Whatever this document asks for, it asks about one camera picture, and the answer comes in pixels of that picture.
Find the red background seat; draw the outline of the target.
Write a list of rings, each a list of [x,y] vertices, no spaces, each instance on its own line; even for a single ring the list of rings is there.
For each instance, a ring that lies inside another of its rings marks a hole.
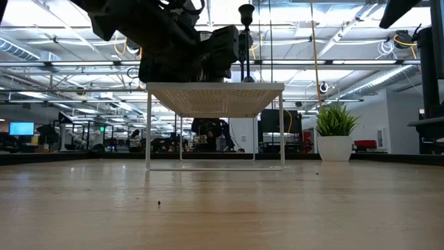
[[[377,142],[375,140],[355,140],[356,151],[367,151],[368,149],[376,149]]]

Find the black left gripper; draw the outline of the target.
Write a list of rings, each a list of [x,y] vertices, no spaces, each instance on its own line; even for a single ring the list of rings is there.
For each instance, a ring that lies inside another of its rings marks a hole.
[[[170,67],[153,58],[170,47],[188,49],[197,44],[198,35],[194,25],[204,5],[139,5],[142,16],[142,41],[138,77],[144,82],[188,82],[198,75],[200,67],[185,65]],[[213,31],[210,37],[210,78],[231,78],[232,63],[239,59],[239,31],[229,25]]]

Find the white perforated metal shelf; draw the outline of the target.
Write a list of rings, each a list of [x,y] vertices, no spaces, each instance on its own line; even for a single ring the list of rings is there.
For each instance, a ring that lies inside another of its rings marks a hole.
[[[278,167],[192,167],[197,171],[277,172],[285,168],[283,83],[147,83],[145,166],[151,167],[152,98],[184,118],[251,118],[269,104],[278,102],[280,123],[280,166]]]

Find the background computer monitor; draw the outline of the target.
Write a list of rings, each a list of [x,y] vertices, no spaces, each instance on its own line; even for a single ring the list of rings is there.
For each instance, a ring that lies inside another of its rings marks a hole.
[[[9,135],[32,136],[35,132],[35,124],[33,122],[11,122],[9,123]]]

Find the tall black candlestick holder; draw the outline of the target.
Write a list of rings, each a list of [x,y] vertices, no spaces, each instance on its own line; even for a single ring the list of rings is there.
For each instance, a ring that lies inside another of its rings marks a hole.
[[[246,32],[246,41],[248,42],[248,38],[250,35],[250,25],[253,22],[253,11],[255,10],[255,7],[251,4],[244,4],[241,5],[238,9],[240,15],[241,15],[241,23],[244,25],[244,31]],[[253,83],[255,80],[250,75],[250,52],[249,52],[249,46],[246,47],[246,60],[244,63],[244,81],[243,83]]]

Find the person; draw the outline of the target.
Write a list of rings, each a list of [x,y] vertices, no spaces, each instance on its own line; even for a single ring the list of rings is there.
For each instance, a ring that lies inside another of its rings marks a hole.
[[[205,143],[198,145],[199,152],[216,151],[216,139],[223,136],[225,138],[225,148],[223,151],[232,151],[234,142],[230,136],[230,126],[225,120],[219,118],[194,118],[191,124],[191,131],[197,136],[204,135]]]
[[[142,150],[142,144],[140,140],[140,131],[138,129],[134,130],[129,139],[129,151],[131,153],[137,153]]]

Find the black rig support frame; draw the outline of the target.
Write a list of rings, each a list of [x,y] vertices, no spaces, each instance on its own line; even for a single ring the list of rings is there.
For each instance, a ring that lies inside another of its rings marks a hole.
[[[408,124],[419,134],[420,154],[444,154],[444,102],[440,101],[432,28],[416,31],[413,41],[420,51],[424,113]]]

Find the black background screen panel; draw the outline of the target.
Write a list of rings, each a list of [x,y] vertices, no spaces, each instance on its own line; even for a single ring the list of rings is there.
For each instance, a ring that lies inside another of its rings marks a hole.
[[[262,131],[264,133],[280,132],[280,111],[265,109],[261,112]],[[285,133],[302,132],[302,115],[296,110],[283,110]]]

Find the silver ceiling air duct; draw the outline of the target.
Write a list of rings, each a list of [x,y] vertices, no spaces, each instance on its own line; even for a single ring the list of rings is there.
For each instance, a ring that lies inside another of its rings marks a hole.
[[[33,49],[18,40],[0,35],[0,51],[25,61],[60,61],[61,57],[50,52]]]
[[[339,98],[349,99],[355,95],[362,96],[369,92],[378,91],[380,88],[385,88],[398,81],[415,76],[419,71],[418,65],[402,65],[394,69],[377,72],[342,91]]]

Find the green plant in white pot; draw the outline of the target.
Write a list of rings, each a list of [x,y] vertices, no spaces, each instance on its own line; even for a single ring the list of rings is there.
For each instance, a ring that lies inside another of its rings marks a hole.
[[[351,133],[357,127],[358,119],[340,103],[331,103],[319,110],[315,129],[318,153],[323,161],[349,161],[353,145]]]

